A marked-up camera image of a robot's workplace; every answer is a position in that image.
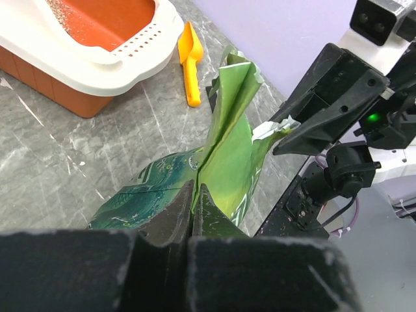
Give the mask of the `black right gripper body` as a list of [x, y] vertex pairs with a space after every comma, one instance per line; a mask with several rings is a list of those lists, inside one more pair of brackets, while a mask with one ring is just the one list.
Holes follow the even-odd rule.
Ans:
[[338, 141], [353, 125], [356, 135], [380, 149], [403, 148], [407, 138], [391, 114], [415, 91], [415, 52], [375, 57], [327, 44], [317, 57], [317, 149]]

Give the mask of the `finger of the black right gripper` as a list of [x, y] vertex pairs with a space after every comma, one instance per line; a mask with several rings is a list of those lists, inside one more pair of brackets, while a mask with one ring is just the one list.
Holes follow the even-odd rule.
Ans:
[[380, 96], [341, 96], [328, 104], [317, 96], [298, 114], [286, 114], [300, 126], [273, 148], [273, 155], [317, 155], [341, 139], [380, 100]]
[[280, 122], [291, 116], [304, 122], [316, 111], [327, 108], [338, 100], [367, 70], [367, 63], [335, 44], [326, 44], [306, 71], [292, 94], [271, 117]]

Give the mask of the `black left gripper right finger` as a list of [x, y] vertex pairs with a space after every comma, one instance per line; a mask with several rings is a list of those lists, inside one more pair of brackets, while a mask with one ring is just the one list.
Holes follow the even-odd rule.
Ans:
[[311, 237], [254, 237], [202, 185], [187, 251], [189, 311], [359, 311], [344, 255]]

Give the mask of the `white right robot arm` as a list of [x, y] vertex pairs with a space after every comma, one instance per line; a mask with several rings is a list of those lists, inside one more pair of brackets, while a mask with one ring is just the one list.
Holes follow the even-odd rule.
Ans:
[[304, 183], [307, 196], [318, 203], [355, 196], [382, 168], [373, 151], [401, 150], [415, 138], [415, 50], [384, 75], [352, 52], [325, 45], [272, 120], [286, 118], [299, 126], [274, 154], [327, 153], [327, 169]]

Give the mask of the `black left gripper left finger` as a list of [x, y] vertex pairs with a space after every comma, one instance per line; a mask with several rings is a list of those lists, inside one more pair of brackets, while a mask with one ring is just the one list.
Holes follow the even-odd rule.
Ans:
[[194, 183], [136, 229], [1, 234], [2, 311], [184, 311]]

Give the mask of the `green cat litter bag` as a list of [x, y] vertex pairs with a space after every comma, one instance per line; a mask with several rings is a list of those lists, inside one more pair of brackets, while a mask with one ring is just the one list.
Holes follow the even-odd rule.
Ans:
[[166, 208], [185, 183], [193, 187], [193, 200], [207, 187], [212, 202], [239, 225], [268, 151], [300, 125], [291, 117], [250, 125], [245, 111], [262, 83], [258, 66], [227, 48], [212, 81], [217, 99], [205, 144], [149, 163], [98, 209], [88, 228], [137, 228]]

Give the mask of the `black bag clip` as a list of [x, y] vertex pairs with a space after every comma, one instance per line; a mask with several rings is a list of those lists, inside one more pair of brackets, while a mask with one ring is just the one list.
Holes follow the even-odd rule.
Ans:
[[207, 94], [207, 98], [209, 100], [209, 105], [211, 108], [211, 112], [214, 112], [216, 107], [216, 99], [217, 99], [217, 91], [213, 91], [212, 86], [206, 86], [205, 92]]

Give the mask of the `yellow plastic litter scoop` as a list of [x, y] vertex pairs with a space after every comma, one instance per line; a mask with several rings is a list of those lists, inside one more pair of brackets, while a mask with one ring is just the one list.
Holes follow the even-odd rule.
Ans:
[[190, 107], [197, 107], [202, 102], [198, 84], [197, 65], [202, 61], [203, 47], [190, 21], [186, 22], [177, 46], [179, 62], [183, 68], [187, 104]]

